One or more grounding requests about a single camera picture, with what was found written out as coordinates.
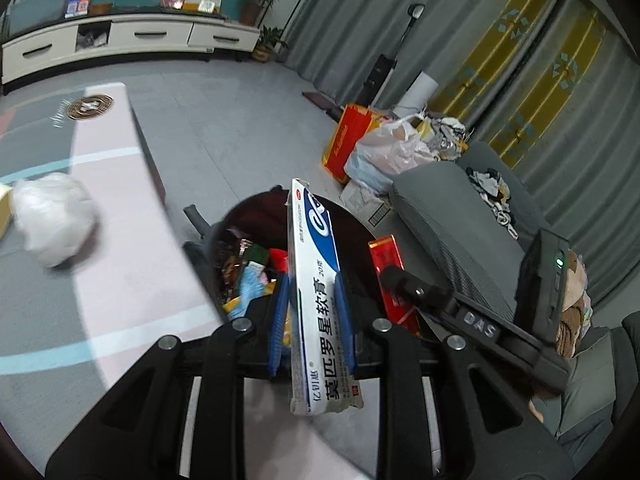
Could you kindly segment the person's right hand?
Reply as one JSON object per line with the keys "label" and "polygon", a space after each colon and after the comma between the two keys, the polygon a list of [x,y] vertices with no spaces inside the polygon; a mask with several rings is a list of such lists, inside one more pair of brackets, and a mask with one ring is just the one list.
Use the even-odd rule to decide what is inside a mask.
{"label": "person's right hand", "polygon": [[529,399],[527,405],[528,405],[529,411],[536,417],[538,422],[543,424],[544,423],[544,414],[542,414],[540,411],[537,410],[536,405],[534,403],[534,399]]}

